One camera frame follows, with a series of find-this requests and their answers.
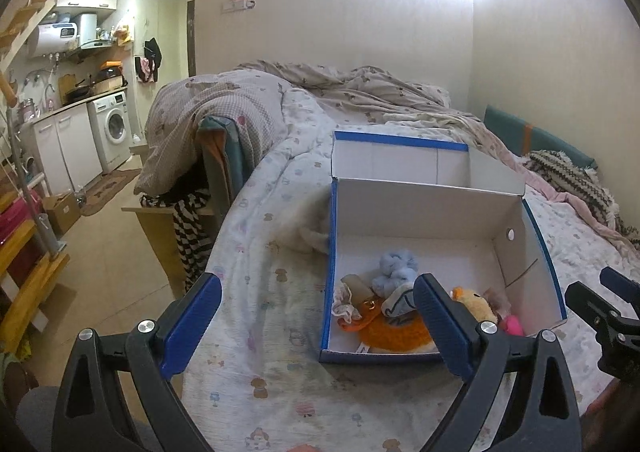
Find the blue gripper pad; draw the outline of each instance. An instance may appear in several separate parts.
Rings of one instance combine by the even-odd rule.
[[[629,304],[640,305],[640,284],[607,266],[600,272],[600,283]]]
[[[415,280],[416,309],[436,343],[449,372],[468,382],[474,375],[471,342],[444,302],[426,281],[427,275],[433,277],[431,274],[426,274]],[[466,307],[462,304],[460,307],[466,311]]]
[[[158,331],[162,347],[160,373],[164,379],[170,380],[174,374],[180,374],[187,367],[204,331],[220,307],[220,302],[220,279],[212,273],[203,273],[187,295],[175,305],[174,310],[167,310],[167,317],[163,314],[159,318],[161,330],[164,330]],[[162,328],[165,321],[171,324],[166,329]]]

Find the washing machine door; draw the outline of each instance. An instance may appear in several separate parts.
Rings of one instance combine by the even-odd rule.
[[[119,145],[127,138],[127,127],[124,124],[122,109],[113,108],[104,119],[104,133],[113,145]]]

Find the white cardboard box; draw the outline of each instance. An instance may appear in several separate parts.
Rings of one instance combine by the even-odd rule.
[[[439,356],[355,353],[357,333],[342,331],[331,315],[337,281],[354,273],[369,282],[380,274],[380,255],[402,248],[446,291],[505,291],[526,334],[566,320],[556,272],[523,199],[524,181],[500,161],[463,143],[335,131],[332,176],[321,362]]]

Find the pink toy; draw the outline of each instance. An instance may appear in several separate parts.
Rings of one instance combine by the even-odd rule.
[[[508,315],[500,321],[498,327],[510,335],[517,337],[523,337],[525,335],[516,315]]]

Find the range hood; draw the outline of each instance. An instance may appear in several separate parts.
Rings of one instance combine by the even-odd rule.
[[[78,25],[78,48],[75,52],[82,52],[83,56],[87,56],[91,50],[105,49],[113,45],[110,40],[96,39],[98,16],[95,13],[81,13],[74,17],[73,23]]]

